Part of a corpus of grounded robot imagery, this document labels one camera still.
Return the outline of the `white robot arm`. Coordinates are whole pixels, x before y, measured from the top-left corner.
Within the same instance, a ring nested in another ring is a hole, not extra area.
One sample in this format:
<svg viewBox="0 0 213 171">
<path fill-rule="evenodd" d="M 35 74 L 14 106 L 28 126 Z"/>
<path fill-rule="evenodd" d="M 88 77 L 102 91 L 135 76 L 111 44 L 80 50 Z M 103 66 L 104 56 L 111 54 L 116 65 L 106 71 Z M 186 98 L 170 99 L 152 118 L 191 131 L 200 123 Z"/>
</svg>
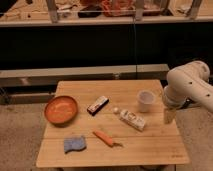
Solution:
<svg viewBox="0 0 213 171">
<path fill-rule="evenodd" d="M 168 71 L 168 85 L 163 88 L 164 123 L 170 124 L 187 99 L 213 113 L 213 85 L 209 84 L 210 69 L 203 61 L 192 61 Z"/>
</svg>

